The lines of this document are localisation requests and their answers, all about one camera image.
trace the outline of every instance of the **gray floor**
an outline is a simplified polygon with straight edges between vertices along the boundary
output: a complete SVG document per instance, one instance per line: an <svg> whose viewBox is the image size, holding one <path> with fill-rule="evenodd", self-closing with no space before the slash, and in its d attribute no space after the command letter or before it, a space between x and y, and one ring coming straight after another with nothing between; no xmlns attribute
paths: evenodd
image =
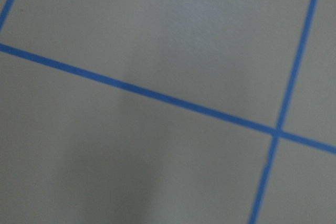
<svg viewBox="0 0 336 224"><path fill-rule="evenodd" d="M275 127L309 1L15 0L0 44ZM284 130L336 146L335 11ZM269 134L5 52L0 80L0 223L248 222ZM334 162L281 139L256 223L334 223Z"/></svg>

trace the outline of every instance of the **tiled floor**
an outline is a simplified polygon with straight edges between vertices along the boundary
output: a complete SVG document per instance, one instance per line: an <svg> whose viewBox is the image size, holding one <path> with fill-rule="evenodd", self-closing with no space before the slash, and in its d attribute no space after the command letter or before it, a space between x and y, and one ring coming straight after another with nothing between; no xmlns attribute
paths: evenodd
<svg viewBox="0 0 336 224"><path fill-rule="evenodd" d="M334 222L336 0L5 2L1 223Z"/></svg>

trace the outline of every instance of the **blue grid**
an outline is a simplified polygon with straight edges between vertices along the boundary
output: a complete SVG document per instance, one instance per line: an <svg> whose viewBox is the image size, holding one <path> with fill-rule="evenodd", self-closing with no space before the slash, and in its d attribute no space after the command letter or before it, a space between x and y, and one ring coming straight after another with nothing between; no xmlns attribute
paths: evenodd
<svg viewBox="0 0 336 224"><path fill-rule="evenodd" d="M0 31L9 14L9 11L13 3L14 3L14 0L7 0L0 13ZM299 40L299 45L298 45L297 52L294 58L292 70L289 76L285 95L283 97L283 102L280 108L280 112L279 112L279 116L278 116L278 120L277 120L277 124L275 128L269 127L269 126L266 126L266 125L263 125L257 122L253 122L250 120L246 120L243 118L239 118L237 116L227 114L221 111L213 110L211 108L207 108L205 106L201 106L196 103L184 101L184 100L172 97L167 94L162 94L162 93L149 90L143 87L135 86L130 83L123 82L121 80L103 76L101 74L94 73L94 72L91 72L85 69L77 68L75 66L71 66L71 65L59 62L59 61L51 60L46 57L42 57L42 56L27 52L27 51L23 51L23 50L14 48L14 47L1 44L1 43L0 43L0 51L7 53L7 54L11 54L13 56L17 56L17 57L20 57L26 60L30 60L30 61L42 64L42 65L45 65L51 68L55 68L55 69L58 69L58 70L61 70L67 73L75 74L77 76L81 76L81 77L84 77L84 78L87 78L93 81L101 82L109 86L113 86L113 87L116 87L122 90L130 91L130 92L133 92L133 93L136 93L136 94L139 94L139 95L151 98L151 99L156 99L161 102L169 103L171 105L178 106L180 108L184 108L187 110L191 110L196 113L211 116L213 118L217 118L217 119L220 119L226 122L234 123L234 124L237 124L237 125L240 125L240 126L252 129L252 130L256 130L256 131L271 135L272 141L271 141L271 145L268 151L267 163L262 172L260 182L259 182L259 187L256 193L253 206L251 208L251 213L250 213L250 217L248 220L248 224L255 224L257 222L260 208L263 203L263 198L265 195L267 183L269 180L269 176L271 173L272 165L275 159L275 155L276 155L276 151L277 151L280 138L284 140L296 142L296 143L299 143L299 144L302 144L308 147L316 148L321 151L336 154L336 146L332 146L332 145L325 144L325 143L322 143L316 140L309 139L307 137L285 132L282 129L285 123L285 120L286 120L286 115L289 109L289 104L290 104L291 97L294 91L296 79L298 76L302 57L304 54L304 49L307 44L309 31L310 31L310 27L312 24L316 5L317 5L317 0L310 0L306 18L305 18L304 25L303 25L303 29L302 29L302 33L301 33L301 37Z"/></svg>

